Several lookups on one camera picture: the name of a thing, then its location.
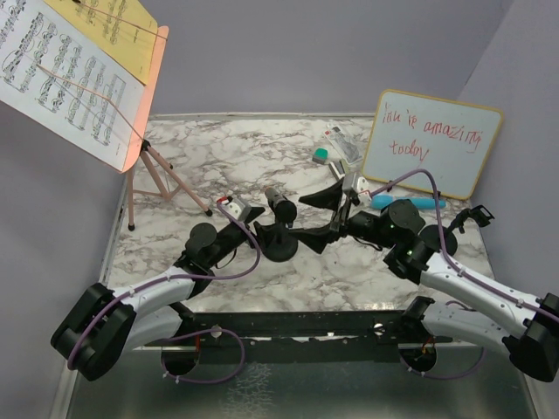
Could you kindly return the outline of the yellow sheet music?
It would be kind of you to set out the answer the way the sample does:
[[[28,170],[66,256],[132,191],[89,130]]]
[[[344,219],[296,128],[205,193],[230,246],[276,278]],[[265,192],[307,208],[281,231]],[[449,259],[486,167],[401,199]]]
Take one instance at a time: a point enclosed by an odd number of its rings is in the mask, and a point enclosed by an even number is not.
[[[142,84],[148,82],[158,23],[136,0],[47,3]]]

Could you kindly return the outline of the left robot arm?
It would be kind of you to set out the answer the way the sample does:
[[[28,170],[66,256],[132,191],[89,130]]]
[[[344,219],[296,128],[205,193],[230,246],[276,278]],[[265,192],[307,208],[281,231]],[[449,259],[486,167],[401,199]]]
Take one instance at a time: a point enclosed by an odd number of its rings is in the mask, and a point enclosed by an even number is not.
[[[221,230],[210,223],[195,225],[180,257],[163,273],[129,287],[96,283],[84,291],[51,337],[69,369],[94,381],[128,350],[157,340],[180,345],[190,339],[193,324],[176,305],[204,291],[216,279],[212,267],[241,244],[258,243],[249,224],[265,211],[237,199],[217,207],[228,224]]]

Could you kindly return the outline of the pink music stand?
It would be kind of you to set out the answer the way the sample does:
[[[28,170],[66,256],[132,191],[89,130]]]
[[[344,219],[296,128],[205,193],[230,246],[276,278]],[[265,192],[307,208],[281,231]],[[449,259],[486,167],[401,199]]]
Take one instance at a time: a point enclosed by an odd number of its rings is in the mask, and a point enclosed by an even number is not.
[[[181,177],[173,169],[173,166],[154,149],[145,136],[147,132],[148,117],[150,115],[150,110],[155,96],[155,89],[161,72],[162,60],[168,37],[169,27],[160,26],[155,33],[155,44],[151,55],[148,82],[144,86],[140,105],[135,116],[135,122],[133,124],[134,130],[131,136],[131,145],[122,171],[122,173],[126,176],[128,229],[130,231],[135,230],[135,195],[160,197],[165,202],[170,202],[179,191],[183,191],[192,201],[196,203],[206,216],[213,215],[210,206],[204,203],[193,191],[193,189],[181,179]],[[147,169],[157,188],[157,192],[135,188],[135,165],[138,161],[143,162],[144,167]],[[163,179],[160,177],[157,169],[155,168],[154,162],[156,162],[176,183],[176,187],[174,189],[170,189],[163,182]]]

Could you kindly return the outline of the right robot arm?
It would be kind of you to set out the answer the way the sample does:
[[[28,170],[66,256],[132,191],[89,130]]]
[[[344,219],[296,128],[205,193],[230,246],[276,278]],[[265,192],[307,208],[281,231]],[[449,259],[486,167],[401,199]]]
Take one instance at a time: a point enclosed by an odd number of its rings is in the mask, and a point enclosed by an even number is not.
[[[331,210],[320,228],[295,229],[292,235],[316,253],[343,237],[386,249],[384,263],[398,278],[440,291],[465,305],[454,309],[429,298],[417,298],[404,312],[403,335],[463,340],[504,353],[522,373],[552,382],[558,372],[558,297],[544,298],[507,287],[467,268],[454,258],[453,232],[466,219],[489,225],[483,206],[465,209],[447,227],[427,225],[411,199],[384,204],[378,215],[367,208],[374,197],[362,177],[345,177],[335,185],[300,198],[300,203]]]

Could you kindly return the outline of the black microphone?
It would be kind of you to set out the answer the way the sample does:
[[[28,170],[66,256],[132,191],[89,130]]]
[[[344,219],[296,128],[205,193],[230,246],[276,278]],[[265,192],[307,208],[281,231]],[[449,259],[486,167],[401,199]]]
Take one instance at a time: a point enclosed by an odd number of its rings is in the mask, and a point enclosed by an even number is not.
[[[279,223],[292,223],[297,217],[296,205],[275,188],[267,188],[265,197]]]

